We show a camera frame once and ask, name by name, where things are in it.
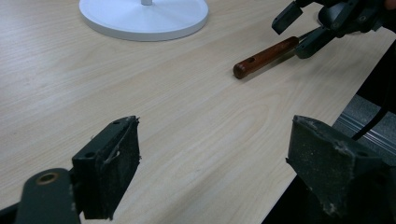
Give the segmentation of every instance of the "brown wooden stick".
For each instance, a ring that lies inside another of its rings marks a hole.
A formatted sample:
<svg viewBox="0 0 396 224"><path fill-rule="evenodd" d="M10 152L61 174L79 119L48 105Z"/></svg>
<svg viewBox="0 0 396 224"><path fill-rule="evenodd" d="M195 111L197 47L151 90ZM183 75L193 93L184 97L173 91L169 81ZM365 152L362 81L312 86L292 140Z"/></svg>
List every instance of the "brown wooden stick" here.
<svg viewBox="0 0 396 224"><path fill-rule="evenodd" d="M299 44L299 41L300 39L296 36L289 37L288 39L277 43L240 63L237 63L233 67L233 74L239 79L244 78L250 73L264 67L268 63L273 62L275 59L289 52L291 49L294 49Z"/></svg>

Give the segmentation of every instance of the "black cable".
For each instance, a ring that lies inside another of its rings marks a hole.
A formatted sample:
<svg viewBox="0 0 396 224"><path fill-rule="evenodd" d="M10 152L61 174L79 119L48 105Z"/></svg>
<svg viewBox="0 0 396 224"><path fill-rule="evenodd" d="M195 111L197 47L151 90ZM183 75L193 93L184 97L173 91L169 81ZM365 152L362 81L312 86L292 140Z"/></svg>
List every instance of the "black cable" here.
<svg viewBox="0 0 396 224"><path fill-rule="evenodd" d="M379 109L379 111L375 114L375 116L364 126L361 128L360 131L358 131L357 133L355 133L355 135L352 136L352 139L357 141L359 140L361 137L363 137L366 133L368 133L372 128L374 128L374 126L382 119L385 117L385 115L388 113L389 111L389 107L390 107L390 102L391 102L391 87L392 85L394 85L394 77L396 75L396 48L393 49L393 57L392 57L392 70L391 72L389 72L389 82L388 82L388 87L387 87L387 91L385 93L385 99L384 99L384 103L382 104L381 108Z"/></svg>

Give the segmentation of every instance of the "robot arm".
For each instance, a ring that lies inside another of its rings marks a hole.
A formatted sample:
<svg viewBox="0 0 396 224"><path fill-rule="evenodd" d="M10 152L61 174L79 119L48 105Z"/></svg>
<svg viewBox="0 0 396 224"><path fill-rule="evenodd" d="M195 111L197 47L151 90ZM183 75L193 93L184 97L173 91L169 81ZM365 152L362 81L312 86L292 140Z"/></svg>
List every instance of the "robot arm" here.
<svg viewBox="0 0 396 224"><path fill-rule="evenodd" d="M302 14L302 7L316 2L323 5L318 14L321 26L295 49L301 58L309 58L334 38L353 32L367 33L381 26L396 33L396 9L385 9L382 0L295 0L273 21L273 29L280 35Z"/></svg>

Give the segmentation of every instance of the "white round base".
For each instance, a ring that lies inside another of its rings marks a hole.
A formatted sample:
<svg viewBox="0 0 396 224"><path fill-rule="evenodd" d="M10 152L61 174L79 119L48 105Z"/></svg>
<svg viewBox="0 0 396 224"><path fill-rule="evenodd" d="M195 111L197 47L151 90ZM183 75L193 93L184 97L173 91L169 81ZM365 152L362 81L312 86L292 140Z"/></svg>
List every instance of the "white round base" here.
<svg viewBox="0 0 396 224"><path fill-rule="evenodd" d="M79 9L93 30L136 41L176 39L200 30L209 12L205 0L80 0Z"/></svg>

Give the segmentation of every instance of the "light wood grain surface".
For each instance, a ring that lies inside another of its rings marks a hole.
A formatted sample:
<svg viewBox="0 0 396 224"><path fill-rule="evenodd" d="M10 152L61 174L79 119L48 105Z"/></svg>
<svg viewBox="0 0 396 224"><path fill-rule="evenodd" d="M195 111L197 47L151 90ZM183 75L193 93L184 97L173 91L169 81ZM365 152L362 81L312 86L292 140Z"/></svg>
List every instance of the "light wood grain surface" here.
<svg viewBox="0 0 396 224"><path fill-rule="evenodd" d="M234 78L234 64L318 26L312 5L277 35L272 20L289 2L207 0L198 33L145 43L91 30L78 0L0 1L0 208L136 115L142 160L114 223L261 223L295 176L293 115L332 124L394 39L348 35Z"/></svg>

